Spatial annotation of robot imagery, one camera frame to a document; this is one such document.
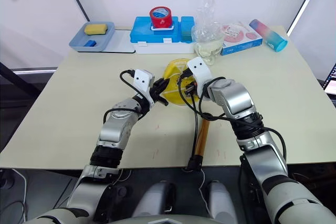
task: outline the plastic bag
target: plastic bag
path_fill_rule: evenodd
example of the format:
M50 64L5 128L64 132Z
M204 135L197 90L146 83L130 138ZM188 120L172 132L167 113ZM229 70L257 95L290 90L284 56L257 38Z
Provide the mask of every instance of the plastic bag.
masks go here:
M202 0L202 5L197 10L196 24L192 28L192 38L196 42L195 51L208 65L215 62L224 40L221 24L214 22L214 6L214 0Z

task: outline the yellow plate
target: yellow plate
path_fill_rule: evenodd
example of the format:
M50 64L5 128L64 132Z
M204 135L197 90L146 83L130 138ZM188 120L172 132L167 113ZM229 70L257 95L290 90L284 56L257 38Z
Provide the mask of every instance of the yellow plate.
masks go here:
M167 88L162 92L162 95L169 101L177 105L185 105L184 101L180 97L179 89L177 86L177 82L180 78L180 75L182 72L188 68L187 62L190 61L190 59L177 59L171 61L166 69L164 70L163 78L167 79L169 78L169 84ZM190 97L186 97L184 94L185 86L191 83L192 81L195 81L193 76L190 76L188 78L185 78L181 82L181 90L184 95L184 98L192 104L192 100ZM194 95L195 101L198 101L198 97Z

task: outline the pink and blue bottle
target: pink and blue bottle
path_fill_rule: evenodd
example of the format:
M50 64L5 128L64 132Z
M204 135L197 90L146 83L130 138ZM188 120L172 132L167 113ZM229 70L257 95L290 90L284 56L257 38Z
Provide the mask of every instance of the pink and blue bottle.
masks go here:
M280 52L286 47L288 41L278 35L275 31L269 29L259 20L252 20L250 27L259 33L260 36L262 36L262 38L265 40L265 43L269 45L275 52Z

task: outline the beige tabletop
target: beige tabletop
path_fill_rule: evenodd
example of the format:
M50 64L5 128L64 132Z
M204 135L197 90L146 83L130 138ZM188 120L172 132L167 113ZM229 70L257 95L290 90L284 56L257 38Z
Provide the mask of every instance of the beige tabletop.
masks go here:
M282 27L275 31L286 37ZM171 60L193 57L71 51L0 154L0 167L82 169L104 112L134 95L119 73L140 68L159 78ZM293 43L279 53L262 45L219 57L211 71L248 89L265 126L283 135L288 163L336 161L336 110ZM204 102L203 111L222 112L213 102ZM189 108L157 103L134 126L120 167L185 166L193 134ZM239 165L240 155L230 124L211 122L203 165Z

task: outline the light blue tray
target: light blue tray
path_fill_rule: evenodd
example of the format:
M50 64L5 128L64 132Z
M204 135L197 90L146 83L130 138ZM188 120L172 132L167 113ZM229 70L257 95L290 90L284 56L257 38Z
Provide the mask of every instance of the light blue tray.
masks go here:
M99 35L87 35L84 32L86 25L89 24L107 24L106 34ZM105 49L112 35L114 34L113 22L86 22L70 41L69 46L78 52L101 52ZM88 40L95 40L96 45L94 47L84 47Z

